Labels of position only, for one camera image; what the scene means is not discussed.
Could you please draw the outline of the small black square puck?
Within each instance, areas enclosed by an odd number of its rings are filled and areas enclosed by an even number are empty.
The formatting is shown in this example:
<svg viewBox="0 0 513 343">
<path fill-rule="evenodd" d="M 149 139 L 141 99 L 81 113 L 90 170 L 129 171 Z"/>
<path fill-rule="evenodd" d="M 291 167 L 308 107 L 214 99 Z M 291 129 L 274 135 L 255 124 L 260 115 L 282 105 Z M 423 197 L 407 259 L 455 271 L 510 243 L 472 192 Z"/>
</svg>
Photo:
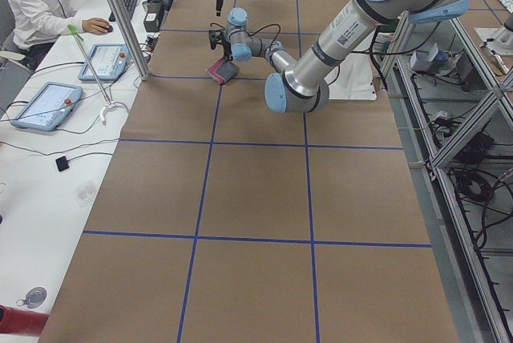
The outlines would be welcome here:
<svg viewBox="0 0 513 343">
<path fill-rule="evenodd" d="M 56 160 L 55 160 L 55 164 L 56 164 L 56 167 L 57 167 L 57 170 L 59 172 L 63 172 L 63 171 L 66 171 L 70 165 L 69 165 L 69 160 L 66 156 L 60 156 L 58 157 Z"/>
</svg>

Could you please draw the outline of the pink grey-backed towel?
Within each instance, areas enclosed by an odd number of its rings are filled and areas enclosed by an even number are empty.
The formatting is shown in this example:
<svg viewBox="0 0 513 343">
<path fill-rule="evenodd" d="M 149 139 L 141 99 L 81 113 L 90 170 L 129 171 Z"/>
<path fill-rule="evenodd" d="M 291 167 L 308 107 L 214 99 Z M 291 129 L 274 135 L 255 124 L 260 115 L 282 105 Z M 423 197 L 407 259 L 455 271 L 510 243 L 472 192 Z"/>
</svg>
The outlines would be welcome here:
<svg viewBox="0 0 513 343">
<path fill-rule="evenodd" d="M 235 78 L 239 67 L 232 61 L 220 58 L 206 68 L 206 73 L 220 86 Z"/>
</svg>

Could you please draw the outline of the aluminium frame rack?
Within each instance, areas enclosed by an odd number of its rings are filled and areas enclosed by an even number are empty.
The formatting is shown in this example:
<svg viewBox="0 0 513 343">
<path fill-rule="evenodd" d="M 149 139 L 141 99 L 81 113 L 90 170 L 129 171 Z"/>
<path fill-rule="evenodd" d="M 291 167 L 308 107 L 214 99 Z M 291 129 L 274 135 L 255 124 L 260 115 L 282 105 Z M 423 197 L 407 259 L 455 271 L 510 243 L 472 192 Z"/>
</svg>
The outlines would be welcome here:
<svg viewBox="0 0 513 343">
<path fill-rule="evenodd" d="M 512 339 L 512 42 L 505 12 L 399 23 L 382 63 L 462 342 Z"/>
</svg>

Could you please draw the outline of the far teach pendant tablet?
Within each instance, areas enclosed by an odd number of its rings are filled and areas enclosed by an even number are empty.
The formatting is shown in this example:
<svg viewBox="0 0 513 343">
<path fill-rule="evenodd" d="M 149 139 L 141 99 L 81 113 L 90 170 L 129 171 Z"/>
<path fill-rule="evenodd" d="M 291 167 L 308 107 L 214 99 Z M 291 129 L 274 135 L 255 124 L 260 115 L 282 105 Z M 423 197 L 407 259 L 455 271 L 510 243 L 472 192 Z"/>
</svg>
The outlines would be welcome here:
<svg viewBox="0 0 513 343">
<path fill-rule="evenodd" d="M 87 56 L 78 79 L 94 82 L 95 76 L 89 65 L 93 66 L 99 80 L 115 81 L 127 68 L 131 55 L 125 44 L 95 44 Z"/>
</svg>

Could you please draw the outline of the red cylinder object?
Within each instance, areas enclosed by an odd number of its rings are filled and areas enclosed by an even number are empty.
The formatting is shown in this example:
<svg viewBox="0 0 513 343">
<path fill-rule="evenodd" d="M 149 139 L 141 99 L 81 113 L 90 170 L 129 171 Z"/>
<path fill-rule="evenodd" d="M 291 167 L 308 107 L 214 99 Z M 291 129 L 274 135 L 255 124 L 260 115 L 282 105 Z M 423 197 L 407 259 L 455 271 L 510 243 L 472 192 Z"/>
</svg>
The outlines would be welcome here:
<svg viewBox="0 0 513 343">
<path fill-rule="evenodd" d="M 1 334 L 39 337 L 49 314 L 1 306 Z"/>
</svg>

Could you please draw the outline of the round metal badge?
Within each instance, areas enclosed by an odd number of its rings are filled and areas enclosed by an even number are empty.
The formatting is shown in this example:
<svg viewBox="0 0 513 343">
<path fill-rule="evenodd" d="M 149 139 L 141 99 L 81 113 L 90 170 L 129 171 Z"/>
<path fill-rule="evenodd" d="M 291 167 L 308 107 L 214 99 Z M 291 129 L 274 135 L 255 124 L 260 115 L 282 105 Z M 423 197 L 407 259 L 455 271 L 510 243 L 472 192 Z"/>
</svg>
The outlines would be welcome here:
<svg viewBox="0 0 513 343">
<path fill-rule="evenodd" d="M 47 297 L 47 290 L 41 286 L 30 289 L 24 298 L 17 299 L 16 305 L 18 307 L 27 307 L 28 309 L 35 309 L 41 306 Z"/>
</svg>

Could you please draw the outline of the black box white label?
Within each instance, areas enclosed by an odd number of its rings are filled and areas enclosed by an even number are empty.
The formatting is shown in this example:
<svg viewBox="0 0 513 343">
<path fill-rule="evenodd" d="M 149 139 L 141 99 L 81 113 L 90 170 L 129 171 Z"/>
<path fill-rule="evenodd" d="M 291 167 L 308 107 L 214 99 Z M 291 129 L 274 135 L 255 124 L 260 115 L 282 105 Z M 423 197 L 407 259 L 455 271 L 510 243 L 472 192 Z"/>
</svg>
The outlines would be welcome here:
<svg viewBox="0 0 513 343">
<path fill-rule="evenodd" d="M 156 33 L 160 30 L 164 18 L 164 7 L 161 2 L 149 2 L 146 15 L 143 21 L 144 28 L 148 33 Z"/>
</svg>

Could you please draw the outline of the aluminium frame post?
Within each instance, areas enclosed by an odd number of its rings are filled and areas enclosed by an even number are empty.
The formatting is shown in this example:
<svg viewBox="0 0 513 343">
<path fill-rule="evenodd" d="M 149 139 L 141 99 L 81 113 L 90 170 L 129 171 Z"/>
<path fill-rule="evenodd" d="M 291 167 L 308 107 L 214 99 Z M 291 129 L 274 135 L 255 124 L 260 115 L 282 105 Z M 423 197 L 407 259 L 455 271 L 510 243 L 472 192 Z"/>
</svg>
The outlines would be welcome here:
<svg viewBox="0 0 513 343">
<path fill-rule="evenodd" d="M 132 27 L 131 19 L 128 17 L 124 2 L 123 0 L 107 0 L 107 2 L 115 16 L 119 26 L 119 31 L 123 36 L 124 42 L 127 44 L 140 79 L 142 81 L 146 81 L 150 76 L 150 71 L 147 66 L 146 59 L 140 49 L 139 41 Z"/>
</svg>

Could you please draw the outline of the teach pendant tablet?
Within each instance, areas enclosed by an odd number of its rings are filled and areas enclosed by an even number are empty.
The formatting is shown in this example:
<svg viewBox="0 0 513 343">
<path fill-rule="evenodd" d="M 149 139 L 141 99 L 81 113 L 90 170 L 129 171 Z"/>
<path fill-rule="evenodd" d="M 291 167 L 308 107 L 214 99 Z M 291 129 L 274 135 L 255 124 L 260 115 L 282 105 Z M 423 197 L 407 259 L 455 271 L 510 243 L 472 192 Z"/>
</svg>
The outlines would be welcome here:
<svg viewBox="0 0 513 343">
<path fill-rule="evenodd" d="M 48 82 L 18 113 L 12 125 L 21 129 L 53 131 L 82 97 L 80 86 Z"/>
<path fill-rule="evenodd" d="M 99 80 L 115 81 L 127 68 L 131 55 L 125 44 L 95 44 L 87 56 L 78 79 L 94 82 L 95 76 L 89 65 L 93 66 Z"/>
</svg>

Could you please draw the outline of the near teach pendant tablet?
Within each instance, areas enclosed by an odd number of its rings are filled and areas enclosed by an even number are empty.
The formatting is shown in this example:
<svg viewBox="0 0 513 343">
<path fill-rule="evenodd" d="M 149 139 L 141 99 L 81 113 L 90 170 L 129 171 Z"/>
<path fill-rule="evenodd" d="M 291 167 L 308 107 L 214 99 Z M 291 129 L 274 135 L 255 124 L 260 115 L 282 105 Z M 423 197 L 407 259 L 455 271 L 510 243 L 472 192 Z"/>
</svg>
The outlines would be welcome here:
<svg viewBox="0 0 513 343">
<path fill-rule="evenodd" d="M 53 131 L 82 97 L 80 86 L 48 82 L 18 113 L 12 125 L 21 129 Z"/>
</svg>

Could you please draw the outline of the seated person white hoodie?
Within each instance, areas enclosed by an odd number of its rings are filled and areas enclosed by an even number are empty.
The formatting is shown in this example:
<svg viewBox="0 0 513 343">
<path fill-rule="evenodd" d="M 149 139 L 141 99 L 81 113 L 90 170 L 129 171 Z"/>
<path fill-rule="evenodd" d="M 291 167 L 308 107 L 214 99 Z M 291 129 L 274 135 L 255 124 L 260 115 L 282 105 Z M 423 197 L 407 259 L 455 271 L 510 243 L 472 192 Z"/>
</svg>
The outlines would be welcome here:
<svg viewBox="0 0 513 343">
<path fill-rule="evenodd" d="M 105 28 L 111 25 L 104 18 L 78 17 L 72 0 L 7 1 L 14 15 L 14 44 L 31 70 L 37 69 L 60 36 L 70 33 L 68 25 L 79 33 L 97 35 L 106 34 Z"/>
</svg>

